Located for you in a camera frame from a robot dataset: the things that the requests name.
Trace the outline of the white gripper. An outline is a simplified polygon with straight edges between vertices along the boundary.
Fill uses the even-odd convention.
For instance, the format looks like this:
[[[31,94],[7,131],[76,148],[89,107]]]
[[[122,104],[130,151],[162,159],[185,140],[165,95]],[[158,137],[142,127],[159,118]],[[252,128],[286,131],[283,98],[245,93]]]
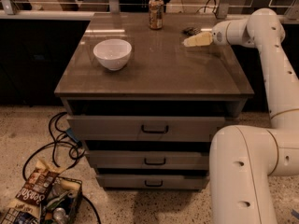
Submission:
[[[229,45],[228,29],[230,24],[229,21],[219,22],[212,28],[212,34],[210,32],[201,32],[197,35],[192,35],[183,41],[183,45],[185,47],[209,46],[212,43],[212,38],[216,45]]]

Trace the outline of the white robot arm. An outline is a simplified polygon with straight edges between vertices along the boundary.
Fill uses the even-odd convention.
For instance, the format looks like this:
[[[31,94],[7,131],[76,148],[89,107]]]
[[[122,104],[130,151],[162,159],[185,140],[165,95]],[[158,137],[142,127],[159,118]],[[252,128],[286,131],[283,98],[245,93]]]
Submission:
[[[269,125],[229,125],[213,136],[209,150],[213,224],[278,224],[269,178],[299,174],[299,78],[282,47],[284,38],[279,15],[260,8],[183,40],[186,47],[256,49],[263,74]]]

